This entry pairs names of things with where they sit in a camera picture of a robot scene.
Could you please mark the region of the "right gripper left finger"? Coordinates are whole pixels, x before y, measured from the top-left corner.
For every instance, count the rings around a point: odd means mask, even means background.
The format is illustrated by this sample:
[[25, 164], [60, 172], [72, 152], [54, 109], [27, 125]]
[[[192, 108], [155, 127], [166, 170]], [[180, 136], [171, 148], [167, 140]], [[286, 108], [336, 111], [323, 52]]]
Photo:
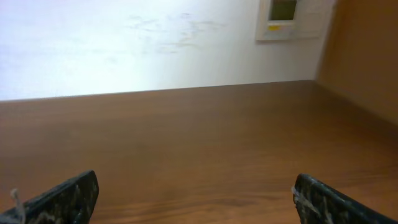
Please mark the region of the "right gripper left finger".
[[1, 224], [89, 223], [99, 185], [95, 172], [88, 170], [25, 202], [17, 189], [10, 195], [15, 206], [1, 213]]

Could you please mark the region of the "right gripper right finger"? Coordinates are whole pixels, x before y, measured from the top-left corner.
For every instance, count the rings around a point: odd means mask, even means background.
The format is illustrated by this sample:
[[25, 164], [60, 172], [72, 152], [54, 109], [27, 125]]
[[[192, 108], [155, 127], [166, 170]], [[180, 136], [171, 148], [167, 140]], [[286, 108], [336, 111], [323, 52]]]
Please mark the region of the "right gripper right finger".
[[397, 224], [308, 174], [292, 187], [301, 224]]

